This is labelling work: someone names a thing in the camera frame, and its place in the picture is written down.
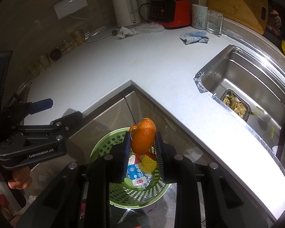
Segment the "left hand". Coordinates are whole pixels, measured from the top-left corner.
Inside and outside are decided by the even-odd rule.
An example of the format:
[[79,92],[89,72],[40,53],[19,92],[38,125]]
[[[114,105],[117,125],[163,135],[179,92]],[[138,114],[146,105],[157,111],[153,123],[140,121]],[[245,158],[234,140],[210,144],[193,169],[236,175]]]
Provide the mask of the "left hand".
[[14,170],[12,178],[8,181],[11,189],[27,189],[32,184],[31,170],[29,167]]

